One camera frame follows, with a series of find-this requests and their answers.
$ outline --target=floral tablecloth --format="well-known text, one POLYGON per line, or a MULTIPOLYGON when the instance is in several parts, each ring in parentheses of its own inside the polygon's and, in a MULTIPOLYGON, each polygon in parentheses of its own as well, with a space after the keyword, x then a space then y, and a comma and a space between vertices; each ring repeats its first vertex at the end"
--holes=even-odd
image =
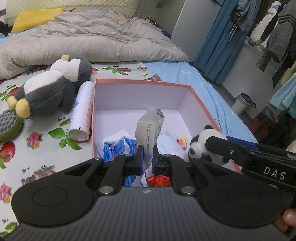
MULTIPOLYGON (((100 77, 161 81, 142 62, 100 63, 92 67, 92 80, 100 77)), ((0 112, 8 108, 7 99, 19 86, 49 68, 37 66, 0 81, 0 112)), ((18 225, 11 209, 11 198, 18 188, 92 158, 90 140, 77 143, 67 137, 70 121, 71 113, 65 115, 59 109, 46 117, 32 116, 24 119, 15 138, 0 144, 0 237, 18 225)))

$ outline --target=box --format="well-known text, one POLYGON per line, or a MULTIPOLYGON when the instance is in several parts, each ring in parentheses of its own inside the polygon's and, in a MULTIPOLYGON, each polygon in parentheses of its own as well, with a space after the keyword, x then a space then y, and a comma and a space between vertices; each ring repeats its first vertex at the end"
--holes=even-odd
POLYGON ((100 156, 100 142, 125 129, 135 138, 138 120, 147 108, 161 109, 162 131, 190 143, 205 127, 219 130, 201 99, 189 85, 150 80, 96 79, 92 118, 93 156, 100 156))

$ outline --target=panda head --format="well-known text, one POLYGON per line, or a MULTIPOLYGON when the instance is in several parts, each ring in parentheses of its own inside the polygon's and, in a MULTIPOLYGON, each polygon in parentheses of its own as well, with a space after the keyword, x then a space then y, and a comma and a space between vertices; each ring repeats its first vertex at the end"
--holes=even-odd
POLYGON ((68 55, 63 55, 52 64, 50 70, 58 70, 64 78, 79 88, 91 76, 91 63, 82 56, 70 58, 68 55))
POLYGON ((204 130, 202 130, 199 135, 193 137, 191 140, 188 152, 188 157, 190 161, 192 160, 192 158, 203 158, 218 165, 223 165, 225 163, 225 160, 223 160, 222 156, 219 156, 207 150, 205 143, 207 139, 211 136, 226 139, 221 132, 215 130, 210 125, 206 125, 204 130))

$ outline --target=wall outlet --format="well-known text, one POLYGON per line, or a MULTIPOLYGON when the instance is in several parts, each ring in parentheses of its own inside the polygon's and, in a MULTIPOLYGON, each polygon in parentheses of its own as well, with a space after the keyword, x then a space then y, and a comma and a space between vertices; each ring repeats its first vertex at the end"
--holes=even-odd
POLYGON ((156 4, 156 8, 162 8, 162 7, 163 7, 163 4, 162 4, 162 3, 158 2, 158 3, 156 4))

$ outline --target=penguin plush toy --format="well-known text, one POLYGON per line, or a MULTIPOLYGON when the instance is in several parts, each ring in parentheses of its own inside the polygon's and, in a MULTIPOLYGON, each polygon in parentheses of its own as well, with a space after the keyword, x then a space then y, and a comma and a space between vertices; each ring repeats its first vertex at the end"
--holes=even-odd
POLYGON ((60 105, 71 111, 75 90, 91 76, 91 63, 85 57, 63 55, 49 71, 30 78, 7 100, 8 107, 21 118, 48 115, 60 105))
POLYGON ((188 152, 189 161, 191 161, 192 158, 203 158, 219 166, 222 166, 229 161, 224 157, 207 150, 205 142, 211 136, 227 140, 220 131, 215 130, 211 125, 206 125, 204 130, 202 130, 199 135, 193 137, 191 140, 188 152))

